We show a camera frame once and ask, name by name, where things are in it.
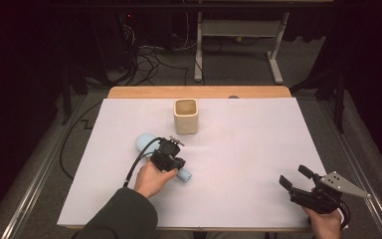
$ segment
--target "white tabletop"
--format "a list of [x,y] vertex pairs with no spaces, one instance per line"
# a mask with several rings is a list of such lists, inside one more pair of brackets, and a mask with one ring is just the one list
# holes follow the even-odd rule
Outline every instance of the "white tabletop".
[[[326,174],[296,99],[200,99],[199,130],[177,135],[172,99],[106,99],[58,224],[85,225],[123,185],[143,133],[185,146],[177,156],[193,174],[169,181],[150,201],[159,228],[303,230],[300,206],[280,186],[281,174],[308,190],[300,164]],[[129,187],[133,188],[137,166]]]

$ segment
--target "gray carpet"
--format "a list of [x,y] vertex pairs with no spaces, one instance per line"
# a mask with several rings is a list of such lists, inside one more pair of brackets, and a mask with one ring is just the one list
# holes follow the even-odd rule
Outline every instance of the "gray carpet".
[[[258,41],[250,46],[224,44],[222,51],[216,52],[219,45],[208,40],[204,49],[203,71],[205,85],[274,85],[265,51],[272,46],[272,40]],[[290,87],[303,81],[309,74],[315,56],[322,41],[304,43],[300,40],[284,42],[278,54],[278,62],[285,80]],[[151,50],[142,50],[143,54]],[[169,67],[158,66],[157,74],[150,80],[154,85],[202,85],[193,81],[194,51],[166,52],[157,50],[157,58]],[[140,65],[143,76],[137,75],[135,82],[143,79],[144,70],[150,70],[151,64]],[[109,72],[115,79],[117,71]],[[24,213],[25,217],[19,223],[18,230],[8,238],[71,238],[76,230],[66,229],[56,225],[64,204],[65,197],[71,186],[71,180],[63,174],[59,165],[59,153],[63,139],[58,135],[67,135],[74,122],[82,113],[91,108],[107,95],[108,89],[90,80],[92,88],[86,97],[73,96],[75,114],[68,125],[61,125],[62,116],[58,115],[53,126],[37,147],[13,187],[7,193],[0,206],[0,238],[8,226],[11,217],[25,195],[31,181],[36,176],[41,165],[50,156],[53,164],[46,175],[43,188],[31,211]],[[330,117],[330,107],[333,101],[318,102],[313,96],[314,91],[300,91],[297,98],[308,129],[317,147],[326,171],[336,170],[345,178],[367,189],[372,189],[374,202],[344,195],[343,199],[351,209],[352,218],[349,228],[344,230],[342,238],[382,238],[382,157],[369,136],[368,130],[359,118],[356,107],[345,97],[344,130],[345,134],[337,133]],[[70,133],[63,151],[64,167],[70,175],[75,175],[81,160],[91,130],[86,127],[93,125],[99,106],[86,113]],[[50,148],[56,148],[56,154],[49,153]],[[279,233],[278,238],[310,238],[310,233]]]

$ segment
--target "hand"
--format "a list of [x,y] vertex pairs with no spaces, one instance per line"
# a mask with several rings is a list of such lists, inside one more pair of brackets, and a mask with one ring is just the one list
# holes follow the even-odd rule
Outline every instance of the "hand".
[[340,238],[340,213],[336,210],[330,214],[318,214],[315,211],[302,207],[311,218],[312,231],[316,239]]
[[150,198],[159,192],[169,179],[178,173],[178,169],[174,168],[168,172],[160,171],[156,165],[148,160],[140,169],[135,181],[134,190],[146,198]]

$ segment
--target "sleeve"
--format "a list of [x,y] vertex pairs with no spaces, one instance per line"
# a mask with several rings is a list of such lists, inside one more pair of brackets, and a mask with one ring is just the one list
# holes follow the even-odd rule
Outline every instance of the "sleeve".
[[123,187],[95,215],[76,239],[155,238],[157,212],[141,194]]

